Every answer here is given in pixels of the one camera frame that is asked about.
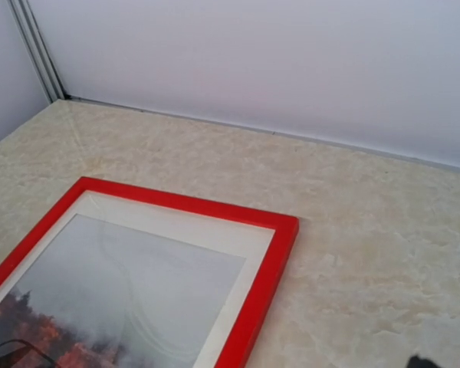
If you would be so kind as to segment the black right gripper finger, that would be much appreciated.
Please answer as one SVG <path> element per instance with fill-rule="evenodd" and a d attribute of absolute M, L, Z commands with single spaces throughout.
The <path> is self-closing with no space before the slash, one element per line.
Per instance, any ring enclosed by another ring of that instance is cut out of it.
<path fill-rule="evenodd" d="M 440 368 L 440 366 L 428 358 L 415 355 L 409 358 L 407 368 Z"/>

